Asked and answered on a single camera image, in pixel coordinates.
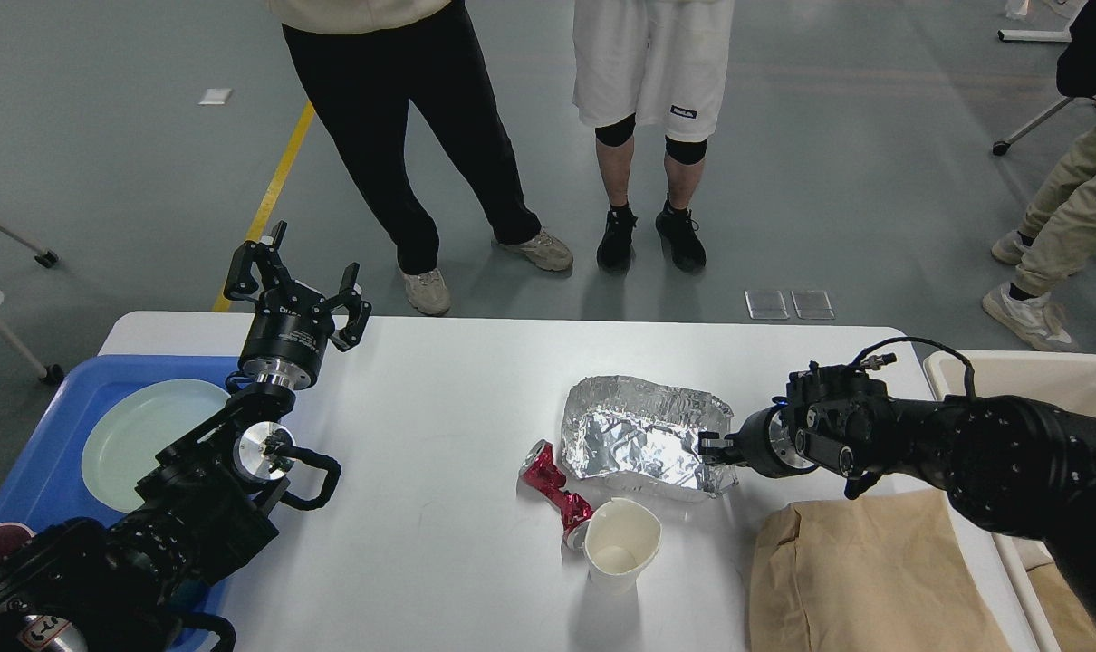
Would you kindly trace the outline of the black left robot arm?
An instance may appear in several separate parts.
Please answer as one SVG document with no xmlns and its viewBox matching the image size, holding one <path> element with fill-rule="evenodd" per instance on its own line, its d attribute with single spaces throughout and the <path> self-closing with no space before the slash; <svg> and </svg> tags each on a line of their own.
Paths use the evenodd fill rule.
<svg viewBox="0 0 1096 652">
<path fill-rule="evenodd" d="M 0 651 L 164 651 L 187 628 L 216 634 L 216 651 L 235 649 L 228 619 L 172 600 L 249 564 L 278 533 L 275 506 L 332 499 L 341 464 L 296 445 L 282 421 L 319 379 L 328 345 L 356 347 L 372 311 L 357 263 L 332 297 L 294 281 L 279 258 L 284 230 L 236 249 L 224 297 L 255 314 L 228 398 L 156 454 L 135 487 L 142 505 L 110 527 L 62 521 L 0 554 Z"/>
</svg>

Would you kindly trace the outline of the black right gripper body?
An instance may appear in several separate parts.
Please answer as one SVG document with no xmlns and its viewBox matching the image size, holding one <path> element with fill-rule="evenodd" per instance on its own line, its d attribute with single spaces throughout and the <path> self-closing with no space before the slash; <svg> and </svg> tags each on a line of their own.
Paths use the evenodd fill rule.
<svg viewBox="0 0 1096 652">
<path fill-rule="evenodd" d="M 798 455 L 791 434 L 783 424 L 784 407 L 774 405 L 751 414 L 735 434 L 745 465 L 768 478 L 796 477 L 817 470 Z"/>
</svg>

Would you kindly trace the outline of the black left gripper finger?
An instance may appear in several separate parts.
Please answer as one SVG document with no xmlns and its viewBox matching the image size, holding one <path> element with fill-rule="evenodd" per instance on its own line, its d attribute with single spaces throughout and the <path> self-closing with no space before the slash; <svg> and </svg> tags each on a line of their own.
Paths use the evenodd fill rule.
<svg viewBox="0 0 1096 652">
<path fill-rule="evenodd" d="M 320 314 L 324 323 L 332 325 L 328 338 L 339 351 L 349 351 L 358 346 L 367 323 L 370 321 L 370 302 L 363 300 L 362 289 L 358 285 L 358 263 L 349 264 L 342 274 L 340 290 L 332 297 L 320 300 Z M 343 308 L 349 311 L 349 321 L 338 329 L 333 325 L 334 309 Z"/>
<path fill-rule="evenodd" d="M 298 291 L 279 256 L 287 224 L 279 220 L 270 235 L 246 240 L 235 249 L 226 272 L 222 297 L 227 302 L 252 302 L 258 309 L 295 309 Z"/>
</svg>

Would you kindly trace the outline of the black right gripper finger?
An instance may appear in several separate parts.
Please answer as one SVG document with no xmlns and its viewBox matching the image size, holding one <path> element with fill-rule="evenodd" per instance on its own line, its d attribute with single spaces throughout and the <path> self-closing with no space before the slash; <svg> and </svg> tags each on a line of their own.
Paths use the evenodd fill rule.
<svg viewBox="0 0 1096 652">
<path fill-rule="evenodd" d="M 745 454 L 730 434 L 698 433 L 698 457 L 706 466 L 746 466 Z"/>
</svg>

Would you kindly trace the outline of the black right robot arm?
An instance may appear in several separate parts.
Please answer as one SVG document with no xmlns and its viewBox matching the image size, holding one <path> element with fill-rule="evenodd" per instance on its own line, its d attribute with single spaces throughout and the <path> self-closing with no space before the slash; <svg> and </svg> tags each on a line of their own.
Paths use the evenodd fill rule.
<svg viewBox="0 0 1096 652">
<path fill-rule="evenodd" d="M 1096 417 L 979 397 L 970 361 L 961 396 L 894 398 L 871 371 L 895 361 L 878 342 L 850 363 L 812 362 L 738 432 L 700 433 L 698 454 L 768 478 L 826 469 L 850 500 L 883 474 L 911 474 L 980 529 L 1044 544 L 1096 624 Z"/>
</svg>

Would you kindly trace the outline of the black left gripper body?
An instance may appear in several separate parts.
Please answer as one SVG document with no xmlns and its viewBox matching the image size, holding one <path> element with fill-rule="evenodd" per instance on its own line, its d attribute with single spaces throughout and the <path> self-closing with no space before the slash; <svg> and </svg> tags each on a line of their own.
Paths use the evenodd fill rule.
<svg viewBox="0 0 1096 652">
<path fill-rule="evenodd" d="M 284 388 L 311 388 L 334 332 L 324 302 L 320 294 L 261 294 L 238 359 L 241 374 Z"/>
</svg>

